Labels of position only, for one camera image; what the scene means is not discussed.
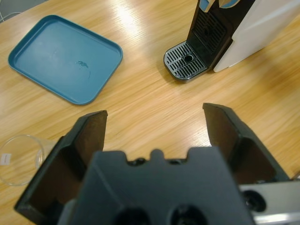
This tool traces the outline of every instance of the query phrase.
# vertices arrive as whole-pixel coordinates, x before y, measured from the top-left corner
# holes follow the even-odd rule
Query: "blue tray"
[[[116,43],[57,15],[39,21],[12,50],[17,72],[63,97],[93,101],[123,57]]]

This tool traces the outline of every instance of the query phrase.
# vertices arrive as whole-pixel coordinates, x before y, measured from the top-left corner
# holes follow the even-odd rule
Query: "coffee machine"
[[[187,40],[164,64],[183,82],[221,71],[267,46],[299,12],[300,0],[198,0]]]

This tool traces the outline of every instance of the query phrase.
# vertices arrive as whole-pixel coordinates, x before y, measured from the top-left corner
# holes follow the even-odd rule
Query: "table surface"
[[[285,171],[300,170],[300,17],[266,48],[219,73],[173,80],[166,50],[186,40],[196,0],[50,0],[0,24],[0,143],[17,134],[57,140],[78,117],[108,111],[105,150],[129,159],[185,157],[208,146],[203,102],[234,109]],[[13,71],[8,55],[44,16],[57,14],[118,43],[124,58],[94,102],[72,105]],[[0,184],[0,224],[29,224],[13,211],[24,190]]]

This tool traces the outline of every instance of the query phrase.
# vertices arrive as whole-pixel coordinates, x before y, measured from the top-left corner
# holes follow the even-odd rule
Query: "drip tray grate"
[[[185,41],[165,53],[164,62],[179,80],[188,80],[207,69],[193,48]]]

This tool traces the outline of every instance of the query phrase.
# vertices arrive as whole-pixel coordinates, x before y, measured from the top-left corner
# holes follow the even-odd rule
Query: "glass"
[[[0,179],[11,186],[29,183],[55,144],[31,135],[10,138],[0,148]]]

